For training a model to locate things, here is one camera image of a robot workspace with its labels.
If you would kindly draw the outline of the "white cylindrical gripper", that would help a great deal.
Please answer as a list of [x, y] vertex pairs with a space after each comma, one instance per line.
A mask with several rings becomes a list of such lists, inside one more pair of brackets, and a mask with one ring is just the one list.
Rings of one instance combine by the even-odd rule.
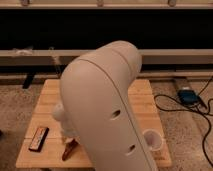
[[61, 137], [62, 144], [66, 144], [68, 138], [76, 138], [77, 132], [75, 131], [73, 124], [68, 120], [64, 106], [61, 101], [59, 101], [53, 108], [52, 117], [60, 123], [61, 127]]

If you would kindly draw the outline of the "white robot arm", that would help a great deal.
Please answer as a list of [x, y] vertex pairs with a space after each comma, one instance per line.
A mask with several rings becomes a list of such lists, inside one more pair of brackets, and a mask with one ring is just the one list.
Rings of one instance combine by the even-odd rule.
[[129, 102], [142, 65], [139, 50], [114, 41], [73, 60], [60, 78], [57, 110], [95, 171], [158, 171]]

